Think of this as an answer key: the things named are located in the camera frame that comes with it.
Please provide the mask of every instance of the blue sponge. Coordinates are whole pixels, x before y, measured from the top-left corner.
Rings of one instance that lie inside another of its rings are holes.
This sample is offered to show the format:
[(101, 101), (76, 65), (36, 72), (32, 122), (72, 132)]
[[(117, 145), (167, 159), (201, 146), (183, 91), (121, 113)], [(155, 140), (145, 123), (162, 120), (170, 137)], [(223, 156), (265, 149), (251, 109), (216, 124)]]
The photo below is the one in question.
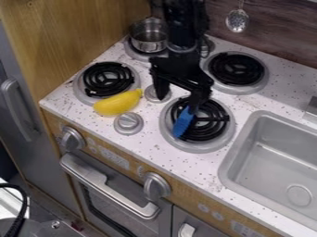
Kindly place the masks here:
[(173, 136), (177, 137), (177, 138), (182, 136), (186, 132), (186, 130), (188, 129), (193, 118), (194, 118), (194, 114), (189, 113), (189, 106), (187, 106), (182, 111), (182, 113), (180, 114), (180, 116), (178, 117), (178, 119), (174, 123), (174, 126), (172, 128)]

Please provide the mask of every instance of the speckled countertop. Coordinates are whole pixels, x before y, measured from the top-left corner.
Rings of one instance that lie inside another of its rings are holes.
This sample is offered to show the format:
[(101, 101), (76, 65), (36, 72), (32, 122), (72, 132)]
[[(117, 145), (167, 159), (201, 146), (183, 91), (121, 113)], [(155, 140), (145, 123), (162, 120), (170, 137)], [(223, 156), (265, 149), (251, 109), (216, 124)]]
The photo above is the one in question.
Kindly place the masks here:
[[(259, 93), (237, 96), (213, 90), (212, 97), (225, 103), (234, 113), (235, 137), (250, 114), (257, 110), (270, 110), (283, 117), (305, 123), (302, 119), (304, 110), (311, 97), (317, 95), (316, 69), (223, 40), (215, 38), (212, 40), (216, 44), (216, 49), (212, 54), (224, 51), (245, 52), (259, 58), (270, 71), (269, 83)], [(115, 44), (94, 60), (94, 62), (97, 61), (120, 61), (132, 66), (141, 76), (143, 89), (152, 82), (148, 74), (149, 64), (127, 56), (122, 42)], [(60, 85), (43, 99), (40, 106), (284, 236), (317, 236), (316, 231), (226, 189), (221, 184), (217, 176), (218, 167), (235, 137), (227, 146), (217, 152), (193, 155), (180, 151), (168, 144), (159, 133), (159, 112), (166, 103), (153, 104), (146, 101), (145, 98), (133, 110), (144, 118), (143, 130), (130, 137), (119, 135), (112, 126), (114, 118), (100, 117), (90, 106), (78, 101), (69, 81)], [(172, 98), (187, 94), (186, 91), (175, 86), (172, 86), (171, 90)]]

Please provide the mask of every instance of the oven door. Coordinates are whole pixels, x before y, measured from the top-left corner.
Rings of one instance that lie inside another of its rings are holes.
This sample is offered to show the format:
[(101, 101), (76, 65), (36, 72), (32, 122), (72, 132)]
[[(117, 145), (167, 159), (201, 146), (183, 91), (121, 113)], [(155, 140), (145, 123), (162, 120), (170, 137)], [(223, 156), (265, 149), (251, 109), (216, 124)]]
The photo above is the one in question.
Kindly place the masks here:
[(80, 152), (61, 161), (74, 182), (86, 220), (111, 237), (171, 236), (172, 204), (145, 199), (143, 187)]

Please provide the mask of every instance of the metal pot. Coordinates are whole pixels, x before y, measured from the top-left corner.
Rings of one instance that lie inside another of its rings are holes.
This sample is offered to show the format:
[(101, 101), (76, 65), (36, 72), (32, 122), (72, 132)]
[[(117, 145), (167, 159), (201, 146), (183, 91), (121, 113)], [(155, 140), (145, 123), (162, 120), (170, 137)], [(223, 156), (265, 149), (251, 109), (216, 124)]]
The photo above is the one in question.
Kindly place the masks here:
[(157, 53), (167, 47), (167, 31), (167, 26), (162, 19), (144, 19), (131, 26), (131, 43), (141, 52)]

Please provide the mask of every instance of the sink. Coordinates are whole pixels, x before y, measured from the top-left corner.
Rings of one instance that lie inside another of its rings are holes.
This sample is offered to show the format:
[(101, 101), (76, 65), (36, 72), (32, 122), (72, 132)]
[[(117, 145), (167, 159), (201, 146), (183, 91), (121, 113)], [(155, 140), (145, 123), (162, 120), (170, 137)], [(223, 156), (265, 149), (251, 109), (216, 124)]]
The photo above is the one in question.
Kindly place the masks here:
[(224, 186), (317, 231), (317, 131), (257, 111), (219, 170)]

